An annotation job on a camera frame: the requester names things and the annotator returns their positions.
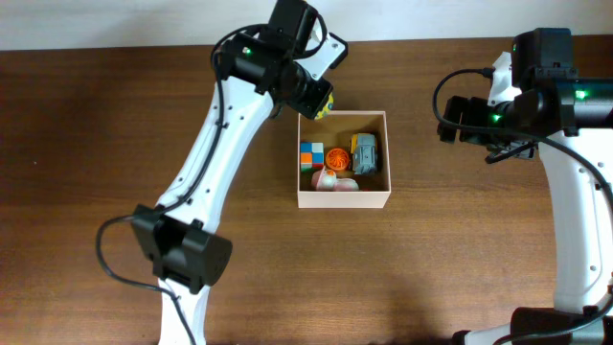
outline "green led light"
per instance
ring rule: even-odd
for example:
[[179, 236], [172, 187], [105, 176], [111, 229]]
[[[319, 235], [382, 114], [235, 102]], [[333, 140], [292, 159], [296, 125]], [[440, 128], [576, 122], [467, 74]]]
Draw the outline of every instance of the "green led light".
[[583, 90], [575, 91], [575, 97], [577, 97], [578, 100], [585, 100], [587, 96], [589, 96], [587, 91], [583, 91]]

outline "yellow object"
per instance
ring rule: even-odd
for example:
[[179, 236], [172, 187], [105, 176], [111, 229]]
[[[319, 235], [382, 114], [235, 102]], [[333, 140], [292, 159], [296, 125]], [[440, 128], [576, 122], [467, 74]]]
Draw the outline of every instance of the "yellow object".
[[332, 93], [330, 92], [328, 96], [328, 102], [326, 103], [326, 105], [324, 105], [322, 110], [317, 113], [317, 116], [315, 116], [315, 120], [321, 120], [325, 118], [326, 116], [328, 116], [329, 112], [332, 110], [333, 107], [334, 107], [334, 97], [332, 96]]
[[[352, 135], [352, 148], [350, 150], [351, 154], [355, 153], [355, 148], [357, 147], [357, 136], [361, 134], [369, 134], [369, 133], [357, 133], [357, 134]], [[377, 150], [377, 147], [378, 147], [378, 142], [375, 142], [375, 150]]]

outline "toy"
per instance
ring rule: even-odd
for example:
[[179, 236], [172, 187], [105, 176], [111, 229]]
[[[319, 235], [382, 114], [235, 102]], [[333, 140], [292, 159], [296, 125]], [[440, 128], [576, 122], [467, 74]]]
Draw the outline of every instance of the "toy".
[[350, 156], [344, 149], [331, 149], [326, 154], [326, 165], [335, 172], [342, 172], [350, 162]]
[[353, 171], [355, 174], [376, 173], [376, 138], [372, 134], [358, 133], [352, 137]]
[[324, 143], [300, 143], [300, 170], [324, 168]]
[[337, 178], [336, 172], [323, 168], [313, 174], [311, 185], [317, 192], [357, 192], [359, 186], [350, 178]]
[[330, 93], [328, 96], [328, 102], [326, 103], [326, 105], [324, 105], [324, 107], [322, 108], [322, 111], [317, 113], [317, 116], [315, 116], [315, 120], [321, 120], [325, 118], [326, 116], [328, 116], [328, 114], [330, 113], [333, 107], [334, 107], [334, 97], [332, 97], [332, 94]]

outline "orange toy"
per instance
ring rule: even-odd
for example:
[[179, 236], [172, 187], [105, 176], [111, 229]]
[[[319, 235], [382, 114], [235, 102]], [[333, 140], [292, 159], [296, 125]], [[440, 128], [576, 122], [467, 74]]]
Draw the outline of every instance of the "orange toy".
[[331, 149], [326, 154], [326, 165], [335, 172], [342, 172], [350, 163], [349, 154], [344, 149]]

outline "gray toy car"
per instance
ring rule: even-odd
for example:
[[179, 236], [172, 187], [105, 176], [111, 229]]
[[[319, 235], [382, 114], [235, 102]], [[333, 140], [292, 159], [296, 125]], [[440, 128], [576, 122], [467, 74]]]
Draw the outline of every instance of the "gray toy car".
[[353, 171], [355, 174], [376, 173], [376, 137], [368, 133], [352, 137]]

